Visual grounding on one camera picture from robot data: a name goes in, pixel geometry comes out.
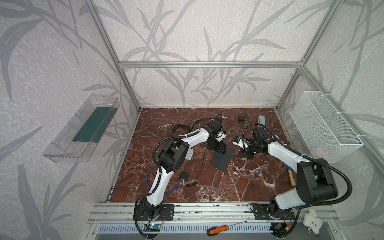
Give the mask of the black network switch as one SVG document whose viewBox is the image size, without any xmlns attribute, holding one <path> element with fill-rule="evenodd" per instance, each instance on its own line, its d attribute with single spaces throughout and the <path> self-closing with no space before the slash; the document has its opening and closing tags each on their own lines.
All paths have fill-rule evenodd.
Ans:
<svg viewBox="0 0 384 240">
<path fill-rule="evenodd" d="M 226 147 L 226 153 L 225 154 L 221 154 L 221 153 L 216 153 L 212 160 L 211 160 L 211 165 L 222 171 L 222 172 L 225 172 L 230 164 L 230 161 L 231 159 L 233 158 L 235 154 L 235 150 L 230 148 L 230 147 Z"/>
</svg>

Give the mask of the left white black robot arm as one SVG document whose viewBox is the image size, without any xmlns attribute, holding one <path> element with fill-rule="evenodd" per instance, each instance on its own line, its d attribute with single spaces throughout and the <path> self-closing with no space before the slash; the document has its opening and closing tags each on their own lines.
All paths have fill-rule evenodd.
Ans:
<svg viewBox="0 0 384 240">
<path fill-rule="evenodd" d="M 137 198 L 133 219 L 135 221 L 155 219 L 161 212 L 168 184 L 173 174 L 183 165 L 188 151 L 196 145 L 205 143 L 209 150 L 225 154 L 226 144 L 223 142 L 225 137 L 226 132 L 221 121 L 212 119 L 188 134 L 172 134 L 158 143 L 152 152 L 153 163 L 158 168 L 157 174 L 149 192 Z"/>
</svg>

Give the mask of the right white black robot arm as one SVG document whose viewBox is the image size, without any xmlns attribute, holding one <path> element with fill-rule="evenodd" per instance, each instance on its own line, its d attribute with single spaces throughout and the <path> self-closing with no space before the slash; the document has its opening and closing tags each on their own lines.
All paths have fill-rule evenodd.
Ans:
<svg viewBox="0 0 384 240">
<path fill-rule="evenodd" d="M 293 209 L 327 206 L 347 200 L 353 186 L 346 174 L 320 158 L 314 159 L 283 143 L 267 126 L 253 124 L 253 138 L 236 137 L 234 145 L 249 159 L 256 154 L 275 157 L 296 172 L 296 186 L 283 194 L 270 198 L 267 207 L 273 219 L 283 217 Z"/>
</svg>

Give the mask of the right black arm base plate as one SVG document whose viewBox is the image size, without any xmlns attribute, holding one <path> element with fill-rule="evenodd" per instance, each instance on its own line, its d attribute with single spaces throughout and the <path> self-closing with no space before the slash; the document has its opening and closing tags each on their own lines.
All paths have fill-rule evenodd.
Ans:
<svg viewBox="0 0 384 240">
<path fill-rule="evenodd" d="M 250 210 L 254 213 L 255 220 L 294 220 L 296 216 L 293 209 L 281 210 L 274 203 L 251 203 Z"/>
</svg>

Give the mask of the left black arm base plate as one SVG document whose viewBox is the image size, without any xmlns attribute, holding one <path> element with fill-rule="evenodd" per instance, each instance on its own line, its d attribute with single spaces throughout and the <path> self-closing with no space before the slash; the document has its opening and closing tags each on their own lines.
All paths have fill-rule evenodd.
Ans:
<svg viewBox="0 0 384 240">
<path fill-rule="evenodd" d="M 146 207 L 144 205 L 137 205 L 133 216 L 134 221 L 172 221 L 174 218 L 175 205 L 162 204 L 155 208 Z"/>
</svg>

